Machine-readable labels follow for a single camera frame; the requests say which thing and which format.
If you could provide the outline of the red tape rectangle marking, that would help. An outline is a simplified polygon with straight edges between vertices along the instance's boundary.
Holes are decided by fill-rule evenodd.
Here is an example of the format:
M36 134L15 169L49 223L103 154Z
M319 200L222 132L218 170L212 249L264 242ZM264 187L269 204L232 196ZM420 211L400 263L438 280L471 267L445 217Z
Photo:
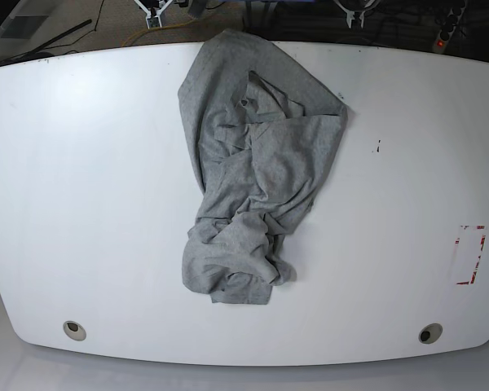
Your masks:
M452 263L452 280L456 286L474 284L482 260L486 236L485 226L460 227Z

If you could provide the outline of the grey T-shirt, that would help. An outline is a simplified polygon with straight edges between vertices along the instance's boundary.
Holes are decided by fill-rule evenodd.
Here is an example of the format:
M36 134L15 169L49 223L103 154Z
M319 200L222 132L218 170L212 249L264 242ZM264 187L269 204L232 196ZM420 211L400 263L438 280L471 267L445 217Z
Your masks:
M230 29L202 45L178 103L203 195L183 284L214 303L265 305L296 277L280 249L329 174L347 106L272 42Z

